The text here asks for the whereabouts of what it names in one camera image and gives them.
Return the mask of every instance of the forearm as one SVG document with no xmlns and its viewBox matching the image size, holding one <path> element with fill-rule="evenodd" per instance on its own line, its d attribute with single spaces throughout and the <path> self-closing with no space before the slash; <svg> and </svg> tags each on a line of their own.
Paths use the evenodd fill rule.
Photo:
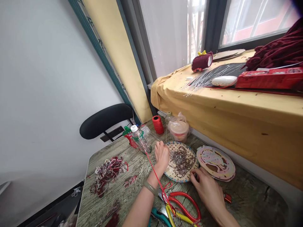
<svg viewBox="0 0 303 227">
<path fill-rule="evenodd" d="M 240 227 L 236 219 L 228 212 L 227 209 L 217 213 L 214 219 L 221 227 Z"/>
<path fill-rule="evenodd" d="M 157 164 L 154 166 L 157 176 L 160 178 L 164 170 L 159 168 Z M 157 189 L 159 183 L 154 171 L 152 171 L 146 180 L 152 187 Z M 132 208 L 130 209 L 123 227 L 142 227 L 147 226 L 152 211 L 155 195 L 146 187 L 142 187 Z"/>
</svg>

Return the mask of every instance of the maroon velvet cloth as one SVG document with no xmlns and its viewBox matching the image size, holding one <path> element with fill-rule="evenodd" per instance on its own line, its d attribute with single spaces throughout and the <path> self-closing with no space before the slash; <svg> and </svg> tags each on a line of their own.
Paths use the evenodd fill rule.
<svg viewBox="0 0 303 227">
<path fill-rule="evenodd" d="M 255 55 L 245 64 L 247 71 L 255 71 L 257 68 L 276 68 L 302 62 L 303 17 L 283 37 L 265 46 L 258 46 L 255 51 Z"/>
</svg>

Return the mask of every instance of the wood grain tabletop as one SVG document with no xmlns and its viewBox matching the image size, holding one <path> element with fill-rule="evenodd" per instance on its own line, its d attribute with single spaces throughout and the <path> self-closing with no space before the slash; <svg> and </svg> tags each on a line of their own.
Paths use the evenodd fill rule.
<svg viewBox="0 0 303 227">
<path fill-rule="evenodd" d="M 169 136 L 169 133 L 166 134 L 164 132 L 162 135 L 157 135 L 151 120 L 148 121 L 146 125 L 151 130 L 151 133 L 148 135 L 148 140 L 153 148 L 150 158 L 154 165 L 156 163 L 154 156 L 156 141 L 162 140 L 165 143 L 166 141 L 173 140 Z M 189 134 L 186 144 L 194 152 L 197 152 L 198 147 L 207 145 L 193 134 Z M 123 161 L 128 163 L 128 171 L 119 174 L 115 182 L 109 183 L 108 190 L 104 193 L 102 198 L 99 198 L 96 194 L 91 194 L 89 190 L 95 179 L 95 169 L 104 164 L 106 159 L 110 159 L 114 156 L 122 157 Z M 233 180 L 230 182 L 217 182 L 226 193 L 231 195 L 232 203 L 226 203 L 226 207 L 239 222 L 240 226 L 285 226 L 288 207 L 283 198 L 274 189 L 254 177 L 236 163 L 235 167 L 236 175 Z M 100 220 L 105 217 L 116 198 L 118 198 L 121 203 L 121 209 L 118 212 L 118 226 L 122 226 L 131 205 L 141 190 L 144 180 L 151 171 L 152 168 L 147 156 L 141 151 L 132 148 L 129 145 L 128 139 L 125 137 L 115 140 L 110 145 L 92 155 L 88 163 L 87 177 L 85 179 L 77 227 L 95 227 Z M 134 175 L 137 175 L 135 182 L 125 188 L 123 186 L 125 181 Z M 164 186 L 170 179 L 163 175 L 160 181 Z M 216 222 L 201 202 L 199 195 L 191 182 L 177 183 L 173 181 L 172 183 L 173 186 L 167 193 L 174 191 L 186 192 L 198 204 L 202 219 L 200 226 L 217 226 Z M 189 200 L 178 196 L 177 199 L 191 214 L 193 214 L 194 217 L 197 216 L 197 212 Z M 166 214 L 165 204 L 160 198 L 155 198 L 153 206 L 160 212 Z M 108 221 L 109 219 L 104 221 L 102 225 L 97 226 L 105 226 Z M 182 225 L 190 226 L 185 222 L 182 222 Z M 165 225 L 152 218 L 151 226 L 160 227 Z"/>
</svg>

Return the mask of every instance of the floor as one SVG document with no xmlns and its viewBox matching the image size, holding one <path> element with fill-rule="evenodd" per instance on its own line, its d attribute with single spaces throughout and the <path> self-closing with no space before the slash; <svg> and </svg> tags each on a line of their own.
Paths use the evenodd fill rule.
<svg viewBox="0 0 303 227">
<path fill-rule="evenodd" d="M 74 187 L 18 227 L 75 226 L 82 197 L 82 188 L 82 186 Z"/>
</svg>

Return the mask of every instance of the plastic bag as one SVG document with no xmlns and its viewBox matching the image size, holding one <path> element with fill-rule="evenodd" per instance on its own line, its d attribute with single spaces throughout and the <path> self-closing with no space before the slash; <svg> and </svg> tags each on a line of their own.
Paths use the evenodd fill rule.
<svg viewBox="0 0 303 227">
<path fill-rule="evenodd" d="M 168 128 L 172 138 L 182 143 L 186 142 L 189 124 L 186 121 L 186 117 L 182 115 L 181 112 L 178 114 L 176 121 L 170 121 L 168 123 Z"/>
</svg>

